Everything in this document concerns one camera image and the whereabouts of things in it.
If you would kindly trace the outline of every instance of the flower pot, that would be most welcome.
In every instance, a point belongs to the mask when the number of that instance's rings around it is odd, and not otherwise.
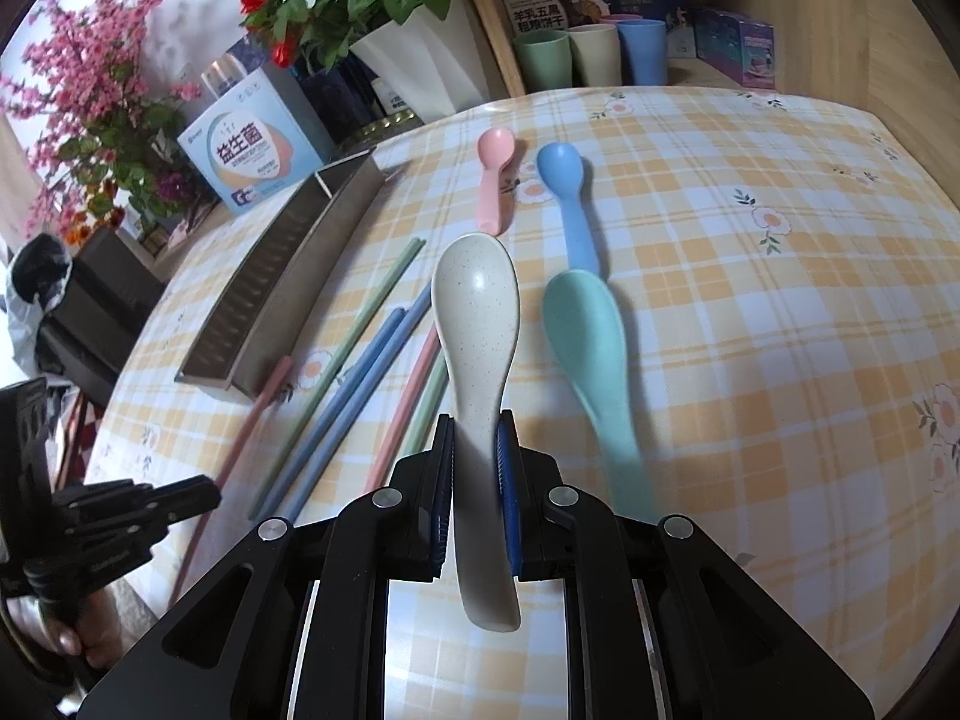
[[[402,25],[386,23],[351,50],[424,122],[507,95],[470,0],[450,0],[444,20],[421,5]]]

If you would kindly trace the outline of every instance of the plaid tablecloth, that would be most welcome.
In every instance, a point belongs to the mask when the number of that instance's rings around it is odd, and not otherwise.
[[[357,352],[473,229],[475,144],[492,125],[510,127],[523,151],[506,179],[517,205],[501,238],[520,278],[505,405],[521,441],[552,454],[569,483],[606,496],[592,429],[541,326],[544,285],[566,260],[533,157],[565,140],[592,165],[587,214],[623,312],[635,424],[666,508],[746,565],[886,712],[960,599],[960,214],[876,118],[805,98],[569,90],[493,103],[381,146],[392,178],[323,290],[292,396],[261,421],[192,579],[248,530],[263,464],[406,242],[427,245]],[[245,409],[174,384],[174,373],[279,208],[267,202],[191,252],[120,378],[91,480],[162,484],[218,469]],[[303,521],[360,493],[427,327]],[[131,575],[158,613],[190,527],[176,526]],[[520,630],[491,634],[467,622],[453,569],[448,560],[430,586],[392,586],[387,717],[566,717],[558,586],[520,586]]]

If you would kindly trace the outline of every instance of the blue cup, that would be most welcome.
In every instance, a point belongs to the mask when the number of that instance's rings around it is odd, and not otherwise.
[[[666,86],[666,22],[654,19],[616,23],[623,57],[630,69],[624,77],[634,86]]]

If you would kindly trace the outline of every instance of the pink cup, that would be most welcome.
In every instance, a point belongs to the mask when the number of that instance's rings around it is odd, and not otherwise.
[[[601,16],[600,23],[633,22],[642,18],[640,13],[611,13],[609,16]]]

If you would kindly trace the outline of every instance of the beige cup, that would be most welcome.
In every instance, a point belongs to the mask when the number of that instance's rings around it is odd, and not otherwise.
[[[570,50],[584,86],[619,86],[620,38],[611,23],[572,26]]]

